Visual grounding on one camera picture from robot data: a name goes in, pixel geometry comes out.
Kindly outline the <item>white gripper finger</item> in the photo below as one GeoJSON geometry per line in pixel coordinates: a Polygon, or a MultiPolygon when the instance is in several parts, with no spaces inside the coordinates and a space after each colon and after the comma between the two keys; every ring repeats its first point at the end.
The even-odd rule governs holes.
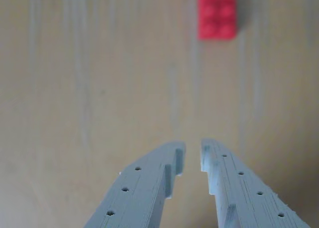
{"type": "Polygon", "coordinates": [[[307,228],[252,170],[222,143],[201,141],[201,170],[215,197],[220,228],[307,228]]]}
{"type": "Polygon", "coordinates": [[[183,172],[185,143],[165,143],[128,165],[115,179],[87,228],[158,228],[164,202],[183,172]]]}

